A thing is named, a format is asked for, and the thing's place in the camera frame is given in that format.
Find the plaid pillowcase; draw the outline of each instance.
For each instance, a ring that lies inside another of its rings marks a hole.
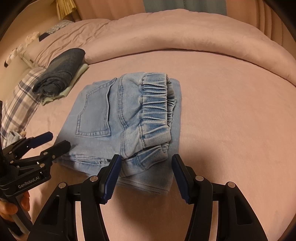
[[[71,23],[74,23],[74,22],[67,20],[67,19],[58,22],[56,25],[52,26],[45,33],[43,33],[39,36],[39,42],[42,41],[43,39],[45,39],[47,36],[55,33],[56,31],[60,30],[61,28],[66,27],[67,25],[69,25]]]
[[[0,128],[2,146],[6,146],[6,137],[10,131],[20,133],[25,130],[40,101],[32,92],[33,86],[45,71],[43,67],[32,69],[15,87],[13,94],[2,107]]]

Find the pillow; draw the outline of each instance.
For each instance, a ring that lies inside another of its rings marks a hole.
[[[20,44],[16,49],[14,49],[13,51],[11,51],[11,53],[8,55],[8,57],[6,58],[5,62],[4,62],[4,67],[6,68],[8,65],[10,65],[10,63],[12,62],[12,60],[21,52],[24,50],[24,48],[26,48],[27,46],[29,46],[35,39],[38,39],[38,37],[40,36],[39,32],[34,32],[32,34],[29,34],[26,38],[25,38],[25,42]]]
[[[57,23],[56,25],[53,25],[50,29],[48,29],[45,33],[41,34],[39,36],[39,41],[42,41],[43,39],[45,39],[47,36],[49,36],[50,34],[55,33],[56,31],[60,30],[63,27],[66,27],[68,24],[73,23],[70,20],[62,20],[59,23]]]
[[[34,49],[38,49],[39,46],[39,40],[36,39],[31,43],[28,47],[26,47],[23,51],[19,53],[19,56],[21,59],[29,66],[31,69],[38,67],[35,65],[35,62],[31,59],[30,53],[34,51]]]
[[[2,146],[7,144],[7,135],[10,131],[20,133],[27,127],[40,101],[32,92],[33,86],[45,71],[37,67],[29,73],[15,87],[12,96],[2,107],[2,123],[0,128]]]

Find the screw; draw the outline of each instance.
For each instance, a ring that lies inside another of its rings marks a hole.
[[[234,184],[233,182],[229,182],[229,183],[228,183],[228,186],[229,186],[230,188],[235,188],[235,184]]]
[[[66,183],[60,183],[59,188],[64,188],[66,186]]]
[[[98,177],[97,177],[97,176],[91,176],[91,177],[89,178],[89,180],[90,180],[91,182],[95,182],[95,181],[98,180]]]
[[[199,182],[202,182],[204,180],[204,178],[202,176],[196,176],[195,180],[199,181]]]

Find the finger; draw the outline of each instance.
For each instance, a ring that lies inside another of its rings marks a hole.
[[[3,213],[0,213],[0,216],[5,220],[9,220],[11,222],[14,222],[14,220],[12,219],[12,217],[10,215],[5,215]]]
[[[0,201],[0,213],[4,215],[12,215],[17,213],[17,206],[13,203]]]
[[[24,197],[27,197],[27,198],[29,198],[29,197],[30,197],[30,194],[29,194],[29,192],[28,192],[28,191],[26,191],[25,193],[23,193],[23,195],[24,195]]]
[[[24,208],[24,210],[26,211],[30,210],[30,199],[28,197],[23,197],[20,203]]]

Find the jeans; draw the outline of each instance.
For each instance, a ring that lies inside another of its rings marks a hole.
[[[174,82],[180,93],[178,81]],[[148,174],[151,166],[168,159],[176,101],[171,79],[164,73],[125,74],[87,85],[57,137],[56,142],[68,140],[72,145],[57,162],[96,175],[119,154],[121,178]],[[132,181],[122,184],[145,190]]]

